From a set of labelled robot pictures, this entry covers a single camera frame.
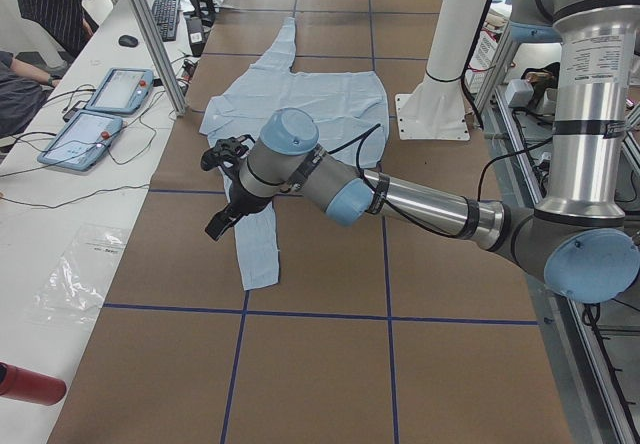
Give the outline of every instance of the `white desk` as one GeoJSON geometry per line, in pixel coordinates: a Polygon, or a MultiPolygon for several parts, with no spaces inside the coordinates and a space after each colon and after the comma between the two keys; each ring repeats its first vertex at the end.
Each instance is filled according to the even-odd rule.
{"type": "MultiPolygon", "coordinates": [[[[189,53],[183,21],[178,27],[178,39],[166,43],[166,49],[170,60],[189,53]]],[[[177,62],[175,68],[180,64],[181,61],[177,62]]],[[[111,67],[153,68],[128,0],[120,0],[53,96],[72,91],[81,84],[96,87],[111,67]],[[117,41],[122,34],[138,37],[138,47],[120,47],[117,41]]],[[[78,95],[74,102],[88,96],[78,95]]],[[[59,131],[64,125],[61,110],[67,103],[68,98],[62,97],[47,104],[27,131],[59,131]]],[[[148,184],[171,132],[173,116],[169,99],[164,95],[144,118],[147,125],[157,130],[151,147],[126,165],[118,166],[106,156],[86,175],[41,169],[0,177],[0,192],[8,199],[54,205],[98,189],[148,184]]],[[[151,130],[135,123],[118,137],[111,152],[116,159],[125,160],[144,148],[151,135],[151,130]]],[[[46,141],[34,143],[42,148],[46,141]]],[[[38,167],[37,154],[27,144],[16,144],[0,165],[0,174],[38,167]]],[[[83,224],[130,229],[145,196],[146,189],[121,190],[56,210],[33,209],[0,201],[0,361],[60,377],[67,386],[71,384],[90,329],[38,325],[25,316],[25,310],[83,224]]],[[[0,442],[46,442],[61,408],[62,402],[45,407],[0,398],[0,442]]]]}

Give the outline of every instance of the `clear plastic bag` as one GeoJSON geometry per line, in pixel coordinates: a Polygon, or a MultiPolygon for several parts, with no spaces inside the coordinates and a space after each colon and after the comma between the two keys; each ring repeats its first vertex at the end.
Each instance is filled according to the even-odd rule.
{"type": "Polygon", "coordinates": [[[130,230],[83,225],[60,257],[27,318],[91,330],[122,257],[130,230]]]}

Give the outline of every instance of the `computer mouse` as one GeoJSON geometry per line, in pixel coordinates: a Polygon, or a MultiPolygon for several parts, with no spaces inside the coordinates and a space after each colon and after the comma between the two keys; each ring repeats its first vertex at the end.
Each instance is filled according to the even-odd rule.
{"type": "Polygon", "coordinates": [[[120,39],[118,39],[118,44],[124,47],[136,47],[138,45],[138,42],[139,41],[137,38],[128,34],[124,34],[120,36],[120,39]]]}

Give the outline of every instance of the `tablet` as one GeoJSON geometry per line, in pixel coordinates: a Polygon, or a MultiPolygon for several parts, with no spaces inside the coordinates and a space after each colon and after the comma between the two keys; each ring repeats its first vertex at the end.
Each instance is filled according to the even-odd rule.
{"type": "Polygon", "coordinates": [[[38,162],[86,171],[103,157],[122,131],[122,118],[78,111],[38,156],[38,162]]]}
{"type": "Polygon", "coordinates": [[[84,108],[128,116],[140,107],[152,87],[150,69],[112,68],[84,108]]]}

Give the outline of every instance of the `white cloth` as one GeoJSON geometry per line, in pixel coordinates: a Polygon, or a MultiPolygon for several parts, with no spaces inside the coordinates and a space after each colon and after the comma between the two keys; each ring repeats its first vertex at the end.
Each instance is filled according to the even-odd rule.
{"type": "MultiPolygon", "coordinates": [[[[276,110],[294,107],[313,118],[320,132],[320,144],[331,150],[379,123],[381,130],[367,138],[360,153],[362,167],[375,166],[389,135],[387,96],[380,79],[372,71],[292,73],[295,33],[295,20],[286,18],[278,37],[264,55],[224,94],[211,98],[200,132],[207,135],[211,146],[218,139],[242,134],[257,138],[276,110]]],[[[356,143],[333,157],[355,165],[357,147],[356,143]]],[[[271,206],[252,219],[243,218],[235,226],[236,251],[245,290],[277,283],[275,218],[267,217],[270,215],[273,215],[271,206]]]]}

